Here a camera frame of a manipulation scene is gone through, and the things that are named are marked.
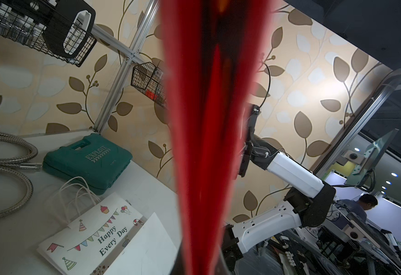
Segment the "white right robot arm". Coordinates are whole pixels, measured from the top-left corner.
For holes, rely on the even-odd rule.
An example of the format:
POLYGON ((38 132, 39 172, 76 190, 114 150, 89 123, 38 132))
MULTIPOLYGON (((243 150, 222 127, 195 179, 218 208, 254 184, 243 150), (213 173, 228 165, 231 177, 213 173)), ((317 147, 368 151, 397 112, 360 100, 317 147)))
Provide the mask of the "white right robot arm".
POLYGON ((245 120, 245 146, 240 153, 239 176, 245 176, 248 165, 259 168, 286 182, 287 193, 273 209, 234 225, 226 225, 220 263, 231 275, 244 254, 262 241, 285 230, 321 225, 332 207, 336 190, 319 179, 281 149, 255 135, 261 108, 249 106, 245 120))

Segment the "red paper bag front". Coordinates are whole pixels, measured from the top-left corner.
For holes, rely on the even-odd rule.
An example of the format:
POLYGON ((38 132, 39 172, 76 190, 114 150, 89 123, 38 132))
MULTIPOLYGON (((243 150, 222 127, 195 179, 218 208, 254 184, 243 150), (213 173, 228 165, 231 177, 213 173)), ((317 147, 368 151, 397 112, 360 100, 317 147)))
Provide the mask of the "red paper bag front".
POLYGON ((243 147, 273 1, 162 1, 164 84, 182 224, 183 275, 211 275, 243 147))

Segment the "white Happy Every Day bag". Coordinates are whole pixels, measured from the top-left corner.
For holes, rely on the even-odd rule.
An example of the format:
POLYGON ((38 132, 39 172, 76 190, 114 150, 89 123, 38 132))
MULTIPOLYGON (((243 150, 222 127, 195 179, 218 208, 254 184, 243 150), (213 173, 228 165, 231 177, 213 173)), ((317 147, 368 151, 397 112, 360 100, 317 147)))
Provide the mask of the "white Happy Every Day bag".
POLYGON ((120 189, 99 198, 82 177, 58 190, 64 212, 87 210, 37 250, 63 275, 167 275, 182 234, 175 194, 163 185, 120 189))

